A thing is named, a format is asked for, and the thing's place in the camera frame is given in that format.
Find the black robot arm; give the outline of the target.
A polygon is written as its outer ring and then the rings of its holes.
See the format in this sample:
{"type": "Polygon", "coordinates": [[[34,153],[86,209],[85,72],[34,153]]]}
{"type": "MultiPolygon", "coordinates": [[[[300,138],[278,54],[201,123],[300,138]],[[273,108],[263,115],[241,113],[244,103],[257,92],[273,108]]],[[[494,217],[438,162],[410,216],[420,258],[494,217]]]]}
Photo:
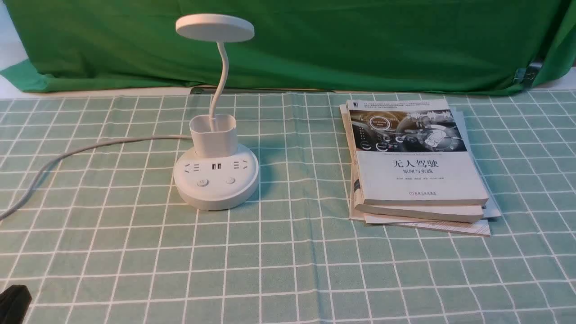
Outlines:
{"type": "Polygon", "coordinates": [[[0,323],[22,324],[31,301],[32,296],[26,285],[10,285],[0,294],[0,323]]]}

